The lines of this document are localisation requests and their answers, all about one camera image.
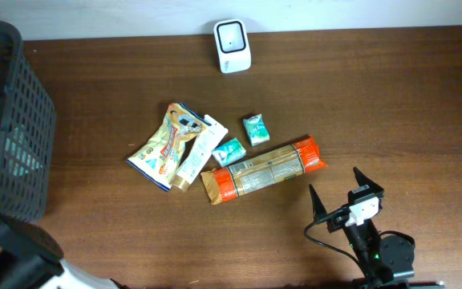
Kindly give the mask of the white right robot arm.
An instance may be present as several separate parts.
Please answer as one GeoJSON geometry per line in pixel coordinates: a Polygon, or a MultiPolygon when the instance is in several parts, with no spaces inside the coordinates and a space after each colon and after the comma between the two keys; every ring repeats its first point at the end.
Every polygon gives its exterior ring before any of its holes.
{"type": "Polygon", "coordinates": [[[415,275],[415,239],[394,230],[379,231],[372,218],[382,210],[385,190],[358,168],[353,172],[358,187],[347,193],[347,203],[327,212],[316,190],[309,186],[313,221],[304,229],[311,242],[350,258],[364,275],[361,288],[409,288],[415,275]],[[326,224],[330,233],[341,230],[353,250],[350,254],[309,235],[314,226],[326,224]]]}

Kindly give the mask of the teal tissue pack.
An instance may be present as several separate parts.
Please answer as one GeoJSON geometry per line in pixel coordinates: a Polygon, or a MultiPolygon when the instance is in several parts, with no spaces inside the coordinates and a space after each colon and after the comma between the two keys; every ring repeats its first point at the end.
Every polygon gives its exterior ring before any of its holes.
{"type": "Polygon", "coordinates": [[[244,157],[246,150],[237,138],[233,138],[216,147],[212,155],[220,167],[225,167],[244,157]]]}

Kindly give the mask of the green tissue pack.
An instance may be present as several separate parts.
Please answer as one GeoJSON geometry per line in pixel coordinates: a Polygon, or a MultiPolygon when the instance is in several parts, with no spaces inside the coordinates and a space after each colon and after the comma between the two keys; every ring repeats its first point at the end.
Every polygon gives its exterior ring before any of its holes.
{"type": "Polygon", "coordinates": [[[243,120],[246,134],[252,146],[259,145],[270,140],[270,134],[262,119],[262,114],[251,116],[243,120]]]}

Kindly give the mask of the orange spaghetti package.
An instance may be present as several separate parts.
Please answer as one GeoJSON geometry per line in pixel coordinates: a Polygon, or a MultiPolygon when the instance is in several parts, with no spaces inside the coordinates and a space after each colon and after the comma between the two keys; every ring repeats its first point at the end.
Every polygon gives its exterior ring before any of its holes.
{"type": "Polygon", "coordinates": [[[209,199],[220,204],[259,189],[326,168],[312,136],[255,158],[201,174],[209,199]]]}

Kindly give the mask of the yellow snack bag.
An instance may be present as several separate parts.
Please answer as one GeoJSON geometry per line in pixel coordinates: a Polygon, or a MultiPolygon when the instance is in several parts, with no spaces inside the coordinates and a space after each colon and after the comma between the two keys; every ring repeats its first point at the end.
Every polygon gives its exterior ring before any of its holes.
{"type": "Polygon", "coordinates": [[[172,103],[158,130],[126,162],[154,185],[168,192],[184,155],[185,144],[211,124],[185,104],[172,103]]]}

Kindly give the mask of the white cream tube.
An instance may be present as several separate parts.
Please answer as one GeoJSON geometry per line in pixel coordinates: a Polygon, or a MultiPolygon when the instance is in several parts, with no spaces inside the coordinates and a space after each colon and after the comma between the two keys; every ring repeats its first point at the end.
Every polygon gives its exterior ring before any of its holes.
{"type": "Polygon", "coordinates": [[[209,158],[212,156],[212,151],[219,145],[228,129],[212,118],[210,115],[205,115],[204,120],[209,123],[199,136],[196,137],[192,148],[176,171],[171,185],[186,192],[189,186],[194,182],[197,175],[204,168],[209,158]]]}

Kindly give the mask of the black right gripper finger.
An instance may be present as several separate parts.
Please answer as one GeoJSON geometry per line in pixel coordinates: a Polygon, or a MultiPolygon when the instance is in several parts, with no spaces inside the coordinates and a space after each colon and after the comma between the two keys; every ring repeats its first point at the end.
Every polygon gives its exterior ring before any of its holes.
{"type": "Polygon", "coordinates": [[[309,184],[309,191],[313,208],[313,221],[319,222],[322,218],[327,216],[327,212],[315,188],[311,184],[309,184]]]}
{"type": "Polygon", "coordinates": [[[369,177],[364,175],[357,167],[353,168],[355,174],[355,180],[359,186],[368,185],[370,189],[373,189],[376,193],[383,192],[384,188],[372,181],[369,177]]]}

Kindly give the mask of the mint green wipes pouch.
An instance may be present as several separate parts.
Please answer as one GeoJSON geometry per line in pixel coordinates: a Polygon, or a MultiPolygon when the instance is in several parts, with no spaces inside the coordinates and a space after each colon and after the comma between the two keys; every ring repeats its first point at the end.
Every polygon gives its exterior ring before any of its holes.
{"type": "Polygon", "coordinates": [[[22,177],[43,167],[33,148],[34,145],[26,136],[23,126],[11,130],[6,139],[4,151],[10,155],[7,170],[12,176],[22,177]]]}

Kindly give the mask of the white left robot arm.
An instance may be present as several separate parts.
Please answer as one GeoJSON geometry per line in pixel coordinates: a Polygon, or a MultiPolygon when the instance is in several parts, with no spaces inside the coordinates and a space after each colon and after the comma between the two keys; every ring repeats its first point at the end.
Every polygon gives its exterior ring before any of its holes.
{"type": "Polygon", "coordinates": [[[0,289],[123,287],[70,264],[42,228],[0,214],[0,289]]]}

